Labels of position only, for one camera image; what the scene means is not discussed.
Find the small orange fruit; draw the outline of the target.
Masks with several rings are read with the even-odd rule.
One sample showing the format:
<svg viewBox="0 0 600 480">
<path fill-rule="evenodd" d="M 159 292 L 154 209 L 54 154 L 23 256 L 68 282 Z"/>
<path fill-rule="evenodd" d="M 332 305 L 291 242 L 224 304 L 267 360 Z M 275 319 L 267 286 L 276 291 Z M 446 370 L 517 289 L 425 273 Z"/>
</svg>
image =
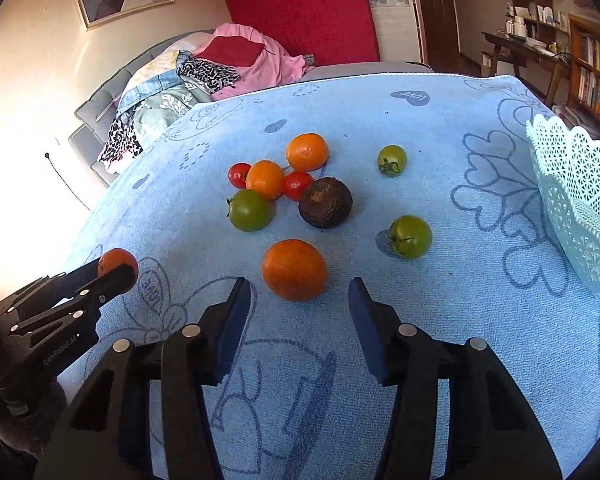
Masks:
<svg viewBox="0 0 600 480">
<path fill-rule="evenodd" d="M 138 264 L 135 257 L 123 248 L 114 248 L 99 258 L 97 276 L 104 276 L 117 269 L 118 266 L 129 266 L 133 270 L 134 276 L 138 275 Z"/>
</svg>

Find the green tomato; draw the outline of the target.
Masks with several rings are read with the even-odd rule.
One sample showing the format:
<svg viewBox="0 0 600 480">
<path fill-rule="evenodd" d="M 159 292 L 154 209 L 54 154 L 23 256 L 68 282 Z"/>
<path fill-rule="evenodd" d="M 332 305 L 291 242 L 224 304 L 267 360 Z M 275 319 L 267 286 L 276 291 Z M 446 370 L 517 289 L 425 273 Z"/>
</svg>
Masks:
<svg viewBox="0 0 600 480">
<path fill-rule="evenodd" d="M 399 145 L 387 145 L 377 155 L 378 170 L 386 177 L 399 177 L 407 164 L 406 151 Z"/>
<path fill-rule="evenodd" d="M 390 245 L 403 259 L 418 259 L 428 252 L 432 243 L 429 224 L 416 216 L 401 216 L 389 229 Z"/>
<path fill-rule="evenodd" d="M 227 217 L 234 228 L 244 232 L 264 229 L 273 219 L 272 204 L 253 190 L 240 190 L 228 198 Z"/>
</svg>

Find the red cherry tomato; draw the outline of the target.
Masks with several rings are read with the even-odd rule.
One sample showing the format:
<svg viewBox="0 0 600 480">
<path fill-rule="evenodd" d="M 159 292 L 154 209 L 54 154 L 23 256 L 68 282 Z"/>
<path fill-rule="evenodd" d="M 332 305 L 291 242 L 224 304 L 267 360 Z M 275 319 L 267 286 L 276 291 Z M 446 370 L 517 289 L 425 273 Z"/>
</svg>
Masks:
<svg viewBox="0 0 600 480">
<path fill-rule="evenodd" d="M 230 166 L 230 169 L 227 171 L 227 179 L 234 188 L 245 188 L 247 186 L 246 180 L 250 169 L 251 166 L 246 162 L 238 162 L 237 164 Z"/>
<path fill-rule="evenodd" d="M 313 178 L 305 171 L 293 171 L 287 174 L 284 180 L 284 194 L 294 202 L 301 200 L 304 192 L 309 188 Z"/>
</svg>

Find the large orange front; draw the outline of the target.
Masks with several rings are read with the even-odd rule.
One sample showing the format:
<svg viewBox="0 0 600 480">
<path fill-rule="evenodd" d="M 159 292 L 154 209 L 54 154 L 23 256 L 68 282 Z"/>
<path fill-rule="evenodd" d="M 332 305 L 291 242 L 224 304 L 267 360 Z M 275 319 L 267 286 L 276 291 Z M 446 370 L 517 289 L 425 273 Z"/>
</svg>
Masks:
<svg viewBox="0 0 600 480">
<path fill-rule="evenodd" d="M 320 296 L 328 270 L 321 253 L 304 240 L 290 238 L 272 245 L 261 262 L 263 281 L 275 295 L 291 302 Z"/>
</svg>

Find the orange cluster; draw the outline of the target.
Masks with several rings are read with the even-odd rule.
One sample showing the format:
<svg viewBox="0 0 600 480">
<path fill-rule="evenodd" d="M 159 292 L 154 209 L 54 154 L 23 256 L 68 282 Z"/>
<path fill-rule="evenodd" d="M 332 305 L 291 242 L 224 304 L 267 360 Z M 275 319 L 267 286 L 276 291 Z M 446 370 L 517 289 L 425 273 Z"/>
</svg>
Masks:
<svg viewBox="0 0 600 480">
<path fill-rule="evenodd" d="M 260 160 L 248 171 L 246 188 L 257 192 L 266 200 L 275 202 L 284 192 L 285 174 L 276 162 Z"/>
<path fill-rule="evenodd" d="M 303 133 L 292 139 L 286 147 L 288 164 L 299 171 L 313 171 L 323 167 L 329 158 L 329 148 L 317 133 Z"/>
</svg>

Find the dark brown round fruit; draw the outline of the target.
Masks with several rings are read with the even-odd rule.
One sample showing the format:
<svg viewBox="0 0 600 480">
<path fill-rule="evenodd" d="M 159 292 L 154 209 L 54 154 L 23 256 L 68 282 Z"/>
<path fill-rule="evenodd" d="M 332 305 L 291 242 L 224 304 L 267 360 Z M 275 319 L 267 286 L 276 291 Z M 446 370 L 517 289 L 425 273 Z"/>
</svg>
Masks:
<svg viewBox="0 0 600 480">
<path fill-rule="evenodd" d="M 301 218 L 317 229 L 333 229 L 345 222 L 353 206 L 352 194 L 343 182 L 331 177 L 313 181 L 299 200 Z"/>
</svg>

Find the grey padded headboard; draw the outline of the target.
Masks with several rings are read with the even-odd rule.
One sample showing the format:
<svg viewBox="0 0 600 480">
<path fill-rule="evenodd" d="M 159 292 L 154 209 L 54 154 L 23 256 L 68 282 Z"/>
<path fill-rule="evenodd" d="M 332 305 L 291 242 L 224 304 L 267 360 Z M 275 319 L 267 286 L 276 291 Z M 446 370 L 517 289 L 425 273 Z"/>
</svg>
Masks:
<svg viewBox="0 0 600 480">
<path fill-rule="evenodd" d="M 76 109 L 74 114 L 81 125 L 69 136 L 69 144 L 103 185 L 113 184 L 118 176 L 117 171 L 125 169 L 131 157 L 126 154 L 112 164 L 100 159 L 102 150 L 107 147 L 110 127 L 117 117 L 122 94 L 132 77 L 163 52 L 195 51 L 211 37 L 210 30 L 198 30 L 155 44 L 119 68 Z M 123 121 L 137 130 L 140 147 L 146 150 L 180 116 L 208 99 L 193 81 L 182 81 L 172 88 L 158 91 L 140 103 L 134 103 L 125 113 Z"/>
</svg>

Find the pile of clothes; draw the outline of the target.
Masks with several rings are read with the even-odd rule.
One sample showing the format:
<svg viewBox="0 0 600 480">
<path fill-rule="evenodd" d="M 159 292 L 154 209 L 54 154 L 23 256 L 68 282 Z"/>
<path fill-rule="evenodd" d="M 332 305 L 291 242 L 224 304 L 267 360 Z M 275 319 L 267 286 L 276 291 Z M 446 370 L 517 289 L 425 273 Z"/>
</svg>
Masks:
<svg viewBox="0 0 600 480">
<path fill-rule="evenodd" d="M 194 32 L 137 70 L 114 98 L 98 161 L 120 174 L 197 104 L 299 81 L 312 63 L 250 26 Z"/>
</svg>

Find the blue patterned towel cloth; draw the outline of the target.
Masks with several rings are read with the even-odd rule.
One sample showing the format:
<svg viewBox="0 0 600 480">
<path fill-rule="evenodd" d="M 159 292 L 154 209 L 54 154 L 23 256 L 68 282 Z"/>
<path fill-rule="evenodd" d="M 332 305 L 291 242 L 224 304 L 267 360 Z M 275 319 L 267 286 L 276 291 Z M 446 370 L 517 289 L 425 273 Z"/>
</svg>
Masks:
<svg viewBox="0 0 600 480">
<path fill-rule="evenodd" d="M 163 340 L 246 278 L 252 304 L 233 369 L 204 394 L 224 474 L 372 478 L 394 392 L 368 371 L 350 317 L 348 286 L 362 278 L 430 336 L 490 344 L 573 471 L 600 435 L 600 302 L 543 209 L 526 139 L 537 114 L 550 110 L 511 76 L 433 74 L 290 84 L 193 108 L 114 181 L 76 239 L 70 268 L 121 247 L 140 278 L 102 309 L 98 344 L 61 375 L 65 392 L 116 340 Z M 283 199 L 265 229 L 236 230 L 228 168 L 283 164 L 305 132 L 326 140 L 324 173 L 350 188 L 350 217 L 320 231 Z M 387 145 L 406 151 L 399 177 L 378 170 Z M 432 231 L 418 259 L 390 245 L 401 216 Z M 280 298 L 262 278 L 268 248 L 290 238 L 327 264 L 309 301 Z"/>
</svg>

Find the white lattice plastic basket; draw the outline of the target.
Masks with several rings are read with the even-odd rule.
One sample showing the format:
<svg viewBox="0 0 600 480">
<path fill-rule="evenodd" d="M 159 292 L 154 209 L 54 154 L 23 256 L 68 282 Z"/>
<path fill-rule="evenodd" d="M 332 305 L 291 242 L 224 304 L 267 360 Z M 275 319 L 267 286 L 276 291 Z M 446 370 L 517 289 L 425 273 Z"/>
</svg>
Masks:
<svg viewBox="0 0 600 480">
<path fill-rule="evenodd" d="M 557 116 L 526 123 L 544 209 L 574 272 L 600 300 L 600 140 Z"/>
</svg>

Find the grey bed mattress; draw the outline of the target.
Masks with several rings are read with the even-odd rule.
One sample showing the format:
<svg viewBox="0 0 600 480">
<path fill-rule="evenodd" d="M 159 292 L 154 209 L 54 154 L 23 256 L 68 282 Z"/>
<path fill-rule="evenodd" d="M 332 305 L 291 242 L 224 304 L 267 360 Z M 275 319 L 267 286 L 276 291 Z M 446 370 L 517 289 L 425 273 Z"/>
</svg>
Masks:
<svg viewBox="0 0 600 480">
<path fill-rule="evenodd" d="M 323 80 L 330 78 L 352 77 L 384 73 L 433 73 L 434 70 L 427 64 L 416 62 L 366 62 L 325 65 L 313 67 L 301 78 L 302 82 Z"/>
</svg>

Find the red upright mattress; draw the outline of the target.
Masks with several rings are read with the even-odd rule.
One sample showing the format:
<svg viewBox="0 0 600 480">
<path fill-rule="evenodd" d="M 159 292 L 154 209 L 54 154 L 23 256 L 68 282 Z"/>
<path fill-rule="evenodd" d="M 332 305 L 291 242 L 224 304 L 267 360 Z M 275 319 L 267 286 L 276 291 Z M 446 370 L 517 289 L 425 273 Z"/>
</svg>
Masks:
<svg viewBox="0 0 600 480">
<path fill-rule="evenodd" d="M 368 0 L 224 0 L 236 24 L 278 41 L 289 54 L 317 66 L 378 62 Z"/>
</svg>

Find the wooden bookshelf with books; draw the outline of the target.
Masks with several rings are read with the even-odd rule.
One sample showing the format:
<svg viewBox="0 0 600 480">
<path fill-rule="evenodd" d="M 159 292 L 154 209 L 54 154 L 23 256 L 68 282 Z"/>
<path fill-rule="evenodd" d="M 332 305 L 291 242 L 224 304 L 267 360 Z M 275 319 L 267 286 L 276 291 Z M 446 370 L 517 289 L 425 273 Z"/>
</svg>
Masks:
<svg viewBox="0 0 600 480">
<path fill-rule="evenodd" d="M 570 87 L 568 105 L 600 125 L 600 22 L 569 14 Z"/>
</svg>

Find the wooden desk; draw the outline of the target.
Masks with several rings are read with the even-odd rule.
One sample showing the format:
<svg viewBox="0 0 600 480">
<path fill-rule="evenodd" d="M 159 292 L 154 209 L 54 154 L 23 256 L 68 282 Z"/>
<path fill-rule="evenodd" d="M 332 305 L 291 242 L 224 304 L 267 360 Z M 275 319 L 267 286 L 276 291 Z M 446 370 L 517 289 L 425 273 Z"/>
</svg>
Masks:
<svg viewBox="0 0 600 480">
<path fill-rule="evenodd" d="M 547 107 L 556 103 L 556 94 L 560 82 L 570 77 L 570 64 L 554 54 L 543 54 L 539 50 L 528 47 L 524 40 L 508 39 L 503 35 L 483 32 L 483 37 L 492 46 L 492 51 L 486 56 L 490 58 L 491 65 L 488 76 L 494 77 L 498 72 L 499 62 L 509 62 L 513 65 L 514 75 L 524 83 L 537 96 L 544 100 Z M 524 79 L 520 74 L 520 68 L 525 62 L 538 64 L 543 70 L 550 72 L 550 81 L 547 90 L 540 91 L 534 84 Z"/>
</svg>

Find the small wooden desk shelf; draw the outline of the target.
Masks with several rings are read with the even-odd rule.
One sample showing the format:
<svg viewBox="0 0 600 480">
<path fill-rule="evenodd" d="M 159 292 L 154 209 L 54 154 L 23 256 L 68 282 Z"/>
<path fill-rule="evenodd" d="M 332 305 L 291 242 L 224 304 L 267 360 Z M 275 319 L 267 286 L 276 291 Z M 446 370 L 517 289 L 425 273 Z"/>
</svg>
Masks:
<svg viewBox="0 0 600 480">
<path fill-rule="evenodd" d="M 514 23 L 524 23 L 528 38 L 543 44 L 559 44 L 568 37 L 566 14 L 558 9 L 562 0 L 510 0 L 507 16 Z"/>
</svg>

